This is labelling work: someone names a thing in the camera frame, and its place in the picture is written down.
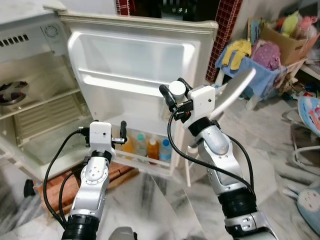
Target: white wall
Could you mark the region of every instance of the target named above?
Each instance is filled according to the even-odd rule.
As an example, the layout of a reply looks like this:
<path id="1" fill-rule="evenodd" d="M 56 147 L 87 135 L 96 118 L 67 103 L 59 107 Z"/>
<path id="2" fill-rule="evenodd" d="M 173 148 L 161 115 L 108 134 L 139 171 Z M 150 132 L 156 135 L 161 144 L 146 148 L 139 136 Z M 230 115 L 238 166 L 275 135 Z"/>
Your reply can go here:
<path id="1" fill-rule="evenodd" d="M 248 18 L 263 17 L 276 20 L 281 10 L 298 2 L 300 0 L 243 0 L 231 40 L 247 38 Z"/>
<path id="2" fill-rule="evenodd" d="M 60 0 L 68 10 L 79 13 L 116 15 L 116 0 Z"/>

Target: blue bottle cap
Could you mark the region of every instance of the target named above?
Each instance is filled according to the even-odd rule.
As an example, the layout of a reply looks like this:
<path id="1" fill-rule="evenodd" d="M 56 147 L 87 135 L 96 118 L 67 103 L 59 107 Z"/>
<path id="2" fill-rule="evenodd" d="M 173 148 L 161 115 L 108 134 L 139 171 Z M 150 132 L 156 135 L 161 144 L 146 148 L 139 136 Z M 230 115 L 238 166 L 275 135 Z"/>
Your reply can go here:
<path id="1" fill-rule="evenodd" d="M 145 136 L 140 133 L 140 134 L 138 134 L 137 138 L 139 141 L 143 141 L 145 139 Z"/>
<path id="2" fill-rule="evenodd" d="M 162 142 L 163 146 L 169 146 L 170 142 L 168 139 L 163 140 Z"/>

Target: yellow cloth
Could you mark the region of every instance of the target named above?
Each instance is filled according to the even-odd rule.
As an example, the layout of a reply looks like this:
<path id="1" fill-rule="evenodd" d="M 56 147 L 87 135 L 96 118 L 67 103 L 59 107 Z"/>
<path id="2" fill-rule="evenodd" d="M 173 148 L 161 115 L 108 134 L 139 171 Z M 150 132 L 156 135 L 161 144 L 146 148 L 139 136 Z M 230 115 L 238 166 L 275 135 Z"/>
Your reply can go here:
<path id="1" fill-rule="evenodd" d="M 237 70 L 240 67 L 241 64 L 241 60 L 248 55 L 250 57 L 251 55 L 251 43 L 249 41 L 246 40 L 239 40 L 239 41 L 235 41 L 234 43 L 232 43 L 230 46 L 227 47 L 226 51 L 225 51 L 225 55 L 222 59 L 222 65 L 223 66 L 228 66 L 229 65 L 229 61 L 232 55 L 232 52 L 234 50 L 237 50 L 237 52 L 235 53 L 231 65 L 230 65 L 230 69 L 231 70 Z"/>
<path id="2" fill-rule="evenodd" d="M 281 28 L 282 35 L 286 36 L 289 38 L 291 34 L 294 33 L 296 30 L 297 24 L 298 24 L 298 15 L 299 12 L 295 11 L 292 13 L 290 16 L 287 16 L 286 19 L 284 20 Z"/>

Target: plastic container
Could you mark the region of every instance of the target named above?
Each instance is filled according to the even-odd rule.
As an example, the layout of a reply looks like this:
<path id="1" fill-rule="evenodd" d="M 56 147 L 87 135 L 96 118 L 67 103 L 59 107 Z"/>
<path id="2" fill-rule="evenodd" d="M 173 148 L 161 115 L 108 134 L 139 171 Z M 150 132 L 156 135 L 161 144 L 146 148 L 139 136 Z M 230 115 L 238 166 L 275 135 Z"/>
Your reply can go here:
<path id="1" fill-rule="evenodd" d="M 143 134 L 138 134 L 137 144 L 135 149 L 135 154 L 146 157 L 147 156 L 147 144 L 145 141 L 145 136 Z"/>
<path id="2" fill-rule="evenodd" d="M 159 160 L 169 163 L 171 161 L 172 148 L 168 139 L 162 141 L 159 151 Z"/>
<path id="3" fill-rule="evenodd" d="M 159 142 L 157 141 L 155 136 L 152 136 L 152 138 L 150 138 L 148 141 L 147 153 L 149 158 L 159 160 Z"/>
<path id="4" fill-rule="evenodd" d="M 126 153 L 130 153 L 130 154 L 134 154 L 135 153 L 135 149 L 134 149 L 134 145 L 132 143 L 132 140 L 129 136 L 126 137 L 127 141 L 124 145 L 122 145 L 122 151 L 126 152 Z"/>

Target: refrigerator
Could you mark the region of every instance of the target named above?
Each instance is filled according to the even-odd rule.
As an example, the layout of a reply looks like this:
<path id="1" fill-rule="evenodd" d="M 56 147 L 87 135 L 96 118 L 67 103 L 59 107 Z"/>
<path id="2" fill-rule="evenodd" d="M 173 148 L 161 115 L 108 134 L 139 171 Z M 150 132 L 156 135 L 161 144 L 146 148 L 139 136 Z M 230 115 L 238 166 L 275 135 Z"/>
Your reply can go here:
<path id="1" fill-rule="evenodd" d="M 166 138 L 159 86 L 178 78 L 192 87 L 205 83 L 218 24 L 46 8 L 53 11 L 0 25 L 0 86 L 28 83 L 14 88 L 22 100 L 0 105 L 0 161 L 40 184 L 67 135 L 94 120 L 111 123 L 114 137 L 126 121 L 132 139 Z M 189 133 L 180 122 L 172 132 L 186 151 Z M 73 137 L 49 178 L 80 164 L 88 151 L 83 137 Z M 116 148 L 115 162 L 162 176 L 171 176 L 178 160 L 174 151 L 164 162 Z"/>

